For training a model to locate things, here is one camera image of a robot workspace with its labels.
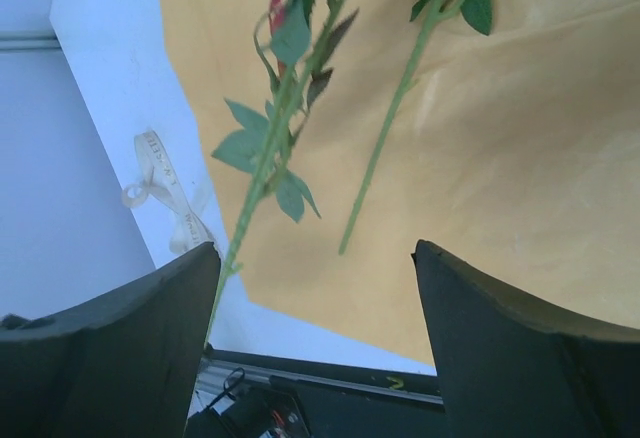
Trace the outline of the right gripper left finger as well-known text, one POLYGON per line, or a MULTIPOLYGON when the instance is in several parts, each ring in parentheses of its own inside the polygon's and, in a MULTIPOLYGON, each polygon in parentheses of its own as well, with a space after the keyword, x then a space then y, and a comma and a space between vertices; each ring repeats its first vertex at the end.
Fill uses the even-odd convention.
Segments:
POLYGON ((67 310, 2 317, 2 436, 182 436, 220 267, 205 243, 67 310))

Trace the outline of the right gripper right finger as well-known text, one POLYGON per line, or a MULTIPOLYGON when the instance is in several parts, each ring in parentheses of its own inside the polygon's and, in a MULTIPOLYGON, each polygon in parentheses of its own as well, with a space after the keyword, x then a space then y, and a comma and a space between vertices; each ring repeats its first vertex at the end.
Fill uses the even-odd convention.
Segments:
POLYGON ((551 304, 429 241, 412 258, 453 436, 638 436, 637 329, 551 304))

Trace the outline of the cream ribbon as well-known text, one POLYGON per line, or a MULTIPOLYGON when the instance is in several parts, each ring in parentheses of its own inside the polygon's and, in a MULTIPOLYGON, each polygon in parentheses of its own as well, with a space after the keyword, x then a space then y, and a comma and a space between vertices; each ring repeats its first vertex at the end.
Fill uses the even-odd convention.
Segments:
POLYGON ((214 234, 202 220, 213 197, 211 183, 200 183, 189 200, 155 131, 135 135, 134 148, 141 178, 121 191, 123 205, 134 209, 152 196, 168 208, 175 216, 173 233, 169 239, 169 250, 175 255, 182 255, 205 242, 217 245, 214 234))

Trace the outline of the orange wrapping paper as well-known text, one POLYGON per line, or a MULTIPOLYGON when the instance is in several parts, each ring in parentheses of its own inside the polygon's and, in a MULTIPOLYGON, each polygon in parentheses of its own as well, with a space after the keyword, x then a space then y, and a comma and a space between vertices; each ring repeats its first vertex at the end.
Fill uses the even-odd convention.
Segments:
POLYGON ((295 147, 316 209, 260 204, 237 259, 250 299, 418 360, 411 260, 436 243, 564 308, 639 323, 639 0, 493 0, 489 35, 438 25, 346 248, 339 245, 420 25, 358 17, 295 147))

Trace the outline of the peach rose stem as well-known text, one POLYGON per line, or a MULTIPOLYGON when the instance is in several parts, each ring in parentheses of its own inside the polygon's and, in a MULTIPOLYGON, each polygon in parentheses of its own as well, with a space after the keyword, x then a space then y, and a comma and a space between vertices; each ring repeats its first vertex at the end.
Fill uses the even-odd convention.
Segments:
POLYGON ((261 201, 274 197, 280 210, 299 222, 313 195, 289 168, 293 149, 305 127, 295 129, 296 116, 307 119, 311 107, 329 84, 333 70, 327 63, 356 16, 339 17, 346 0, 269 0, 254 30, 269 30, 269 40, 253 41, 255 51, 267 71, 271 100, 264 112, 237 101, 226 105, 239 129, 229 133, 211 156, 250 175, 247 194, 238 216, 229 248, 222 260, 216 292, 221 294, 227 280, 242 268, 236 257, 261 201))

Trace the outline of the small white rose stem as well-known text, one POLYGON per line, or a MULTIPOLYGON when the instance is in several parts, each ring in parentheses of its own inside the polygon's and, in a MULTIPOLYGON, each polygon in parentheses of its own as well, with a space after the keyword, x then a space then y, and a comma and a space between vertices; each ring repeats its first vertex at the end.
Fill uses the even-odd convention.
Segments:
POLYGON ((371 185, 375 168, 378 164, 378 160, 391 129, 391 125, 402 100, 411 87, 415 85, 415 72, 423 56, 430 35, 436 26, 446 20, 461 15, 465 22, 476 32, 484 36, 488 36, 492 31, 492 0, 417 0, 412 6, 410 19, 417 19, 423 10, 427 11, 424 23, 421 26, 400 82, 386 112, 381 130, 378 134, 362 183, 356 195, 356 199, 354 200, 351 213, 341 238, 338 249, 338 253, 341 255, 343 255, 347 250, 349 240, 355 228, 356 220, 364 203, 366 193, 371 185))

